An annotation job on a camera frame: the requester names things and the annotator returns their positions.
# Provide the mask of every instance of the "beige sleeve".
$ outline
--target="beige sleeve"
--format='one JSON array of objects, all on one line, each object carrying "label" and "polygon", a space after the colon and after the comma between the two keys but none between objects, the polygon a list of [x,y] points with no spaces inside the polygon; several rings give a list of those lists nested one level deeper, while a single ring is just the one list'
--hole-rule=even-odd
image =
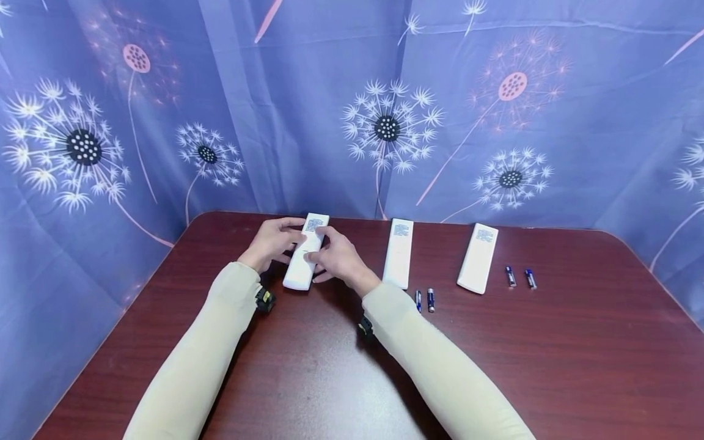
[{"label": "beige sleeve", "polygon": [[125,439],[197,439],[240,336],[256,309],[259,274],[230,263],[201,312],[151,381]]},{"label": "beige sleeve", "polygon": [[362,306],[374,335],[453,439],[535,439],[491,379],[418,313],[407,293],[382,283]]}]

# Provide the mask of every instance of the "fabric backdrop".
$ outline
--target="fabric backdrop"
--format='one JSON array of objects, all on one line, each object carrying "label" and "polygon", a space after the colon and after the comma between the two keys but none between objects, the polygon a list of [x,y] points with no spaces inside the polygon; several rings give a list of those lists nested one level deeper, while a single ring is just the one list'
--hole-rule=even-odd
[{"label": "fabric backdrop", "polygon": [[597,228],[704,325],[704,4],[2,0],[0,439],[198,214]]}]

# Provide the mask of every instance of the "dark red table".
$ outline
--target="dark red table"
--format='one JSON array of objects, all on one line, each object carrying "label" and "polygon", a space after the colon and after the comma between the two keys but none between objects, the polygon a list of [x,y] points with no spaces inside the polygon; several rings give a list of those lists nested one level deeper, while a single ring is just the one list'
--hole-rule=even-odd
[{"label": "dark red table", "polygon": [[[120,439],[220,269],[264,215],[209,213],[186,230],[39,431],[38,439]],[[377,273],[390,222],[332,219]],[[636,256],[596,231],[502,227],[484,296],[455,285],[471,226],[416,223],[410,289],[426,314],[503,390],[538,439],[702,439],[704,335]],[[509,290],[503,266],[519,287]],[[530,291],[520,276],[533,269]],[[445,437],[341,282],[278,302],[240,341],[204,439]]]}]

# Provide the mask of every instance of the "person's left hand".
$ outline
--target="person's left hand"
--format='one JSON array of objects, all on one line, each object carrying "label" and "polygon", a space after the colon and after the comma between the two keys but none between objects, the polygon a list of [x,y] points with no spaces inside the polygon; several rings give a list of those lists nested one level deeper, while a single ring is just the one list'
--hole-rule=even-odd
[{"label": "person's left hand", "polygon": [[249,248],[237,259],[257,273],[265,272],[272,260],[284,264],[291,262],[291,257],[284,255],[285,251],[293,251],[296,244],[306,240],[304,233],[294,230],[291,226],[303,226],[305,218],[285,217],[266,220],[252,240]]}]

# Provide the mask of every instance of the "remote control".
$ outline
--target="remote control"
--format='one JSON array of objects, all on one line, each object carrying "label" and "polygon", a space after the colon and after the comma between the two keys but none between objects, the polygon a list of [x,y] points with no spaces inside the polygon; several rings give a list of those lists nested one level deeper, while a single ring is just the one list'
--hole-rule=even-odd
[{"label": "remote control", "polygon": [[460,276],[457,278],[459,286],[476,294],[484,295],[491,259],[494,256],[496,237],[498,237],[498,230],[481,223],[474,224],[470,245],[467,247]]},{"label": "remote control", "polygon": [[306,235],[306,240],[299,244],[291,257],[289,269],[284,276],[284,287],[294,290],[308,290],[310,281],[313,279],[314,263],[309,263],[303,259],[308,252],[317,252],[322,244],[322,235],[315,233],[315,228],[327,226],[330,220],[329,215],[309,213],[306,223],[303,224],[302,233]]},{"label": "remote control", "polygon": [[406,290],[410,271],[410,245],[413,242],[413,222],[394,218],[391,221],[389,247],[386,248],[383,281]]}]

